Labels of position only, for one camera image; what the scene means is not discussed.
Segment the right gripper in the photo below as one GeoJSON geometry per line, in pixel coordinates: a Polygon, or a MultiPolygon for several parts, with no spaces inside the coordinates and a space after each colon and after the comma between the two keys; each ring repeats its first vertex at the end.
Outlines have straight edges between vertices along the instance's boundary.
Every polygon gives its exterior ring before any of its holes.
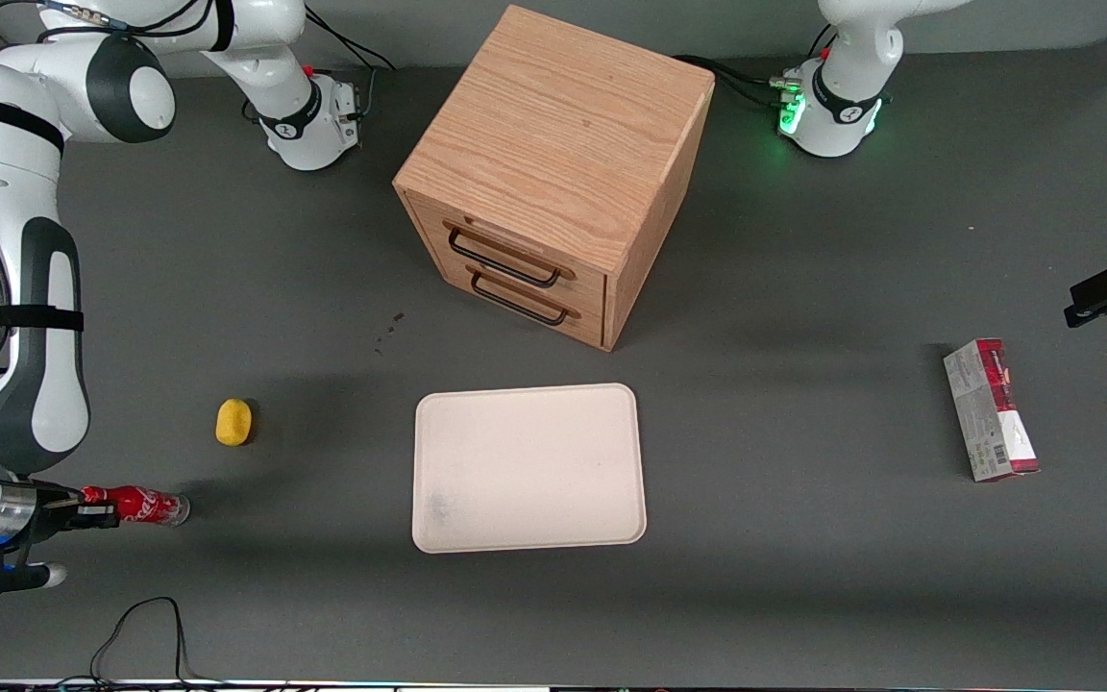
{"type": "Polygon", "coordinates": [[[114,507],[87,507],[86,489],[68,489],[56,483],[1,486],[0,540],[45,540],[58,531],[117,529],[114,507]]]}

